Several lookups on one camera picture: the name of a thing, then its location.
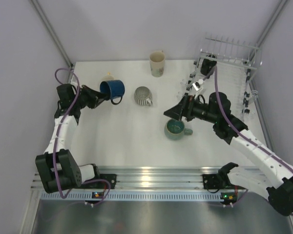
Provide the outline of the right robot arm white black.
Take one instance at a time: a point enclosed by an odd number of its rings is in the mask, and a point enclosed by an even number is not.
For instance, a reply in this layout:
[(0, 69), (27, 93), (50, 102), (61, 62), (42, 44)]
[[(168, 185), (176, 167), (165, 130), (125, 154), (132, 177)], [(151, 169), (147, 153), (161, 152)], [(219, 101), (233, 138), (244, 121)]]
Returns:
[(212, 123), (215, 134), (241, 152), (263, 174), (254, 175), (230, 162), (216, 174), (221, 188), (243, 187), (267, 200), (279, 214), (293, 215), (293, 166), (261, 143), (248, 126), (231, 113), (230, 106), (231, 102), (222, 92), (212, 93), (208, 103), (185, 94), (177, 105), (164, 111), (164, 115), (174, 120), (197, 118)]

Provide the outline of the black mug cream inside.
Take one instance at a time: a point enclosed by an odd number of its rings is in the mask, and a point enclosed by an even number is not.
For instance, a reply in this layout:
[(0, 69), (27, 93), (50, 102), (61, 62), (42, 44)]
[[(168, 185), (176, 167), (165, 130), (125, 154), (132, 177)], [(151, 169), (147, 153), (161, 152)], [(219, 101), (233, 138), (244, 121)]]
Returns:
[(200, 72), (202, 75), (207, 76), (208, 73), (212, 70), (212, 68), (217, 64), (217, 61), (210, 59), (203, 59), (202, 66)]

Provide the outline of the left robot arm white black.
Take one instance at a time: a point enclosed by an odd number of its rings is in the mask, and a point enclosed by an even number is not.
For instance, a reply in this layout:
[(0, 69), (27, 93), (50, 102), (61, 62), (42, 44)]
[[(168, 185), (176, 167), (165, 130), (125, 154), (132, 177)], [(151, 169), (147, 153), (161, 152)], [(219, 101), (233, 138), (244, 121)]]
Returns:
[(75, 88), (71, 84), (57, 87), (59, 101), (54, 115), (55, 127), (46, 150), (38, 155), (35, 164), (47, 193), (77, 188), (97, 188), (105, 182), (94, 163), (79, 166), (70, 148), (78, 127), (81, 110), (95, 109), (107, 100), (107, 95), (87, 86)]

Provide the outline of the dark blue mug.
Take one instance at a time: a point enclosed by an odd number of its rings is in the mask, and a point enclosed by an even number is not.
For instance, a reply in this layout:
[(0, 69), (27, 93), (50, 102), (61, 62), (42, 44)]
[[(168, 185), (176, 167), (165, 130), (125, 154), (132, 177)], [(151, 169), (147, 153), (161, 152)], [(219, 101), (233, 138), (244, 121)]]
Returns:
[(125, 85), (121, 80), (102, 81), (100, 92), (104, 94), (105, 100), (110, 100), (113, 105), (118, 105), (125, 94)]

